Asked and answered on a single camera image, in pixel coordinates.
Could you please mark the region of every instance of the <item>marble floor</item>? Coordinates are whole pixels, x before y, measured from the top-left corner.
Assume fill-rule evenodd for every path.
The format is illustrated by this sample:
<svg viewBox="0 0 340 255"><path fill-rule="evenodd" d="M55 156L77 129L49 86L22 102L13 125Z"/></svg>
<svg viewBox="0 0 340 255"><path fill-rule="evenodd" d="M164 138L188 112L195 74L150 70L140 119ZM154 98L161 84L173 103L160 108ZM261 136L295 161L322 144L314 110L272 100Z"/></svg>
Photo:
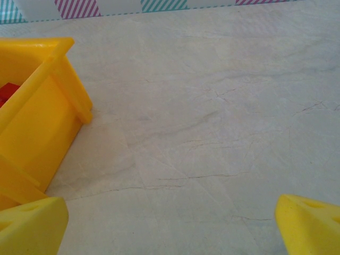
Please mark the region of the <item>marble floor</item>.
<svg viewBox="0 0 340 255"><path fill-rule="evenodd" d="M93 100L47 194L59 254L287 254L293 193L340 204L340 2L0 26L72 36Z"/></svg>

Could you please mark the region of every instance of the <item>red block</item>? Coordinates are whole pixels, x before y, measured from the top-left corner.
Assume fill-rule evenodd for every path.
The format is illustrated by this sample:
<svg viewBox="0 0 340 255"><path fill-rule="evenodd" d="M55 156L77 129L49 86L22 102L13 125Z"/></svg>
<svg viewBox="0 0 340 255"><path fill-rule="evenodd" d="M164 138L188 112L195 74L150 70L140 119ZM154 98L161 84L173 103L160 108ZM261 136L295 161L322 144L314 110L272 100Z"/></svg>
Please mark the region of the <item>red block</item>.
<svg viewBox="0 0 340 255"><path fill-rule="evenodd" d="M20 86L7 83L0 88L0 107L6 103L7 100L19 89Z"/></svg>

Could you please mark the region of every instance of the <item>teal striped pattern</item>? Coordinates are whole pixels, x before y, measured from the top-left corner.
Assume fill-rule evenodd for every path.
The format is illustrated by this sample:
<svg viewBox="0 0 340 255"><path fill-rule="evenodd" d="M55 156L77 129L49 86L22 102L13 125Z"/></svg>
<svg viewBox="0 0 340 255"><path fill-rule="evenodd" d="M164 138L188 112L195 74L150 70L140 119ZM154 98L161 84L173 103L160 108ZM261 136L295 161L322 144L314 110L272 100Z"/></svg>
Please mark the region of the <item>teal striped pattern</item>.
<svg viewBox="0 0 340 255"><path fill-rule="evenodd" d="M187 0L141 0L143 12L161 12L189 9Z"/></svg>
<svg viewBox="0 0 340 255"><path fill-rule="evenodd" d="M18 7L13 0L1 0L0 2L0 24L24 23Z"/></svg>

